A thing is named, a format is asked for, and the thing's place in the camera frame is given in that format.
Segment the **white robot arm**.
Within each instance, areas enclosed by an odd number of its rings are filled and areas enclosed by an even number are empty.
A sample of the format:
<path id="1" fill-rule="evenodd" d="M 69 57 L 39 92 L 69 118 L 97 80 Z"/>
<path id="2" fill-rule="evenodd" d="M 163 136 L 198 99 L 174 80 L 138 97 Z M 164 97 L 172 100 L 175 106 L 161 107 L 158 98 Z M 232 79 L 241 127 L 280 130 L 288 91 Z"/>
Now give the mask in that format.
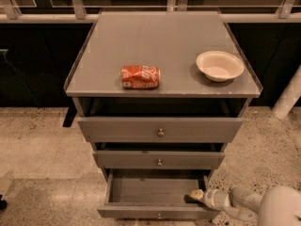
<path id="1" fill-rule="evenodd" d="M 275 186 L 263 196 L 240 187 L 195 189 L 189 197 L 242 221 L 257 215 L 257 226 L 301 226 L 301 193 L 291 187 Z"/>

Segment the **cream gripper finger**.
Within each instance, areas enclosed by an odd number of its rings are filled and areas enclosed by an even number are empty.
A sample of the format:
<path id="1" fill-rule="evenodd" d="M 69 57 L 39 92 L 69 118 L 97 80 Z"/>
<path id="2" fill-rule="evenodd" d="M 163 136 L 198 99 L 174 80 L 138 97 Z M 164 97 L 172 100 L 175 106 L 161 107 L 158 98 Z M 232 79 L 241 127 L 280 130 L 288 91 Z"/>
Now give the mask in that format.
<path id="1" fill-rule="evenodd" d="M 204 191 L 202 189 L 194 189 L 189 194 L 189 197 L 197 202 L 204 202 Z"/>

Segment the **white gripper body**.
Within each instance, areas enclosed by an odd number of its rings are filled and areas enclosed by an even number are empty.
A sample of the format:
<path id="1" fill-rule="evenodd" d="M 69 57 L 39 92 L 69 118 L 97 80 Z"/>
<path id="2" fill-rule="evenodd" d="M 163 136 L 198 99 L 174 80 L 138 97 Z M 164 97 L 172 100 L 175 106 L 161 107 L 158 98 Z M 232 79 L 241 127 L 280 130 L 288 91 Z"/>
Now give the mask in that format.
<path id="1" fill-rule="evenodd" d="M 204 203 L 214 210 L 226 211 L 230 208 L 229 192 L 220 189 L 208 189 L 204 193 Z"/>

